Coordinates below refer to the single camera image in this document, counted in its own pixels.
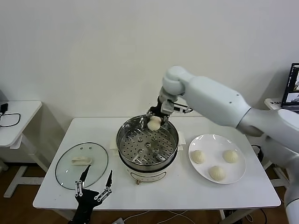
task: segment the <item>white plate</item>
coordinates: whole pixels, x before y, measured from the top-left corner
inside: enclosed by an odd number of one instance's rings
[[[223,152],[234,149],[239,155],[236,163],[228,163],[222,157]],[[191,152],[201,150],[205,153],[206,160],[202,164],[197,164],[192,160]],[[191,164],[204,178],[215,183],[229,184],[240,180],[246,170],[246,160],[241,150],[232,141],[216,134],[204,134],[196,137],[189,145],[189,159]],[[209,175],[209,168],[221,166],[226,173],[226,178],[216,181]]]

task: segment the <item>small white table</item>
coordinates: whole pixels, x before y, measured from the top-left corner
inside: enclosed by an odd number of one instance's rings
[[[74,119],[39,188],[33,206],[55,210],[65,218],[71,219],[73,213],[66,210],[75,210],[78,204],[74,190],[67,190],[56,181],[55,167],[59,158],[68,149],[83,142],[101,144],[109,151],[111,140],[126,120],[128,118]],[[172,170],[162,180],[136,185],[126,173],[119,156],[112,156],[112,152],[108,152],[109,163],[106,172],[89,189],[101,192],[112,169],[112,194],[95,210],[244,209],[221,221],[221,224],[229,224],[246,216],[254,208],[280,205],[280,199],[245,135],[233,128],[216,125],[204,117],[170,120],[177,130],[184,133],[186,140],[184,151],[178,152]],[[228,185],[216,184],[202,177],[192,167],[187,148],[196,136],[205,133],[222,135],[242,150],[247,169],[240,181]]]
[[[37,148],[28,140],[28,138],[23,134],[24,129],[41,108],[41,101],[8,101],[8,111],[9,113],[19,113],[21,115],[20,122],[12,127],[0,127],[0,147],[10,147],[17,149],[20,147],[21,142],[25,145],[26,153],[43,169],[47,172],[50,166],[49,161],[47,161],[43,155],[38,153]],[[1,125],[10,125],[17,122],[17,115],[7,115],[1,117]],[[0,161],[0,167],[3,170],[7,170],[8,167],[3,162]],[[11,197],[14,190],[18,184],[33,184],[40,185],[43,181],[42,177],[23,177],[27,167],[21,166],[16,173],[14,179],[10,183],[8,189],[6,190],[4,197]]]

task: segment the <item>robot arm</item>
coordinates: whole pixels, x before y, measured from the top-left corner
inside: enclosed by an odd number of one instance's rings
[[[290,223],[299,223],[299,215],[292,212],[299,209],[299,114],[284,109],[254,109],[240,93],[207,77],[194,76],[180,66],[173,66],[163,77],[158,106],[154,107],[161,114],[155,115],[162,119],[171,115],[178,96],[193,110],[218,125],[234,127],[251,136],[267,135],[261,148],[263,153],[293,175],[294,181],[286,192],[285,205]]]

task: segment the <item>white side table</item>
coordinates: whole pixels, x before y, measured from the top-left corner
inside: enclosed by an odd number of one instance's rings
[[[39,153],[37,148],[28,140],[28,138],[22,133],[38,110],[41,108],[41,101],[9,101],[8,111],[9,113],[19,113],[21,115],[20,122],[12,127],[0,127],[0,147],[10,147],[17,149],[20,144],[23,143],[26,147],[26,153],[44,170],[47,172],[50,162]],[[5,123],[13,124],[16,122],[15,116],[3,116],[0,120],[0,124]],[[7,170],[8,167],[0,161],[0,167],[2,170]],[[21,166],[14,179],[10,183],[8,189],[4,193],[4,197],[11,197],[18,184],[33,184],[40,185],[43,182],[43,177],[23,177],[27,166]]]

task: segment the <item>pot lid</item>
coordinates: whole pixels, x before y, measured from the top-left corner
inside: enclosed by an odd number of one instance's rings
[[[75,181],[79,180],[89,164],[91,166],[84,187],[92,185],[102,177],[108,165],[108,155],[101,145],[92,142],[72,147],[62,155],[56,165],[58,183],[64,188],[75,189]]]

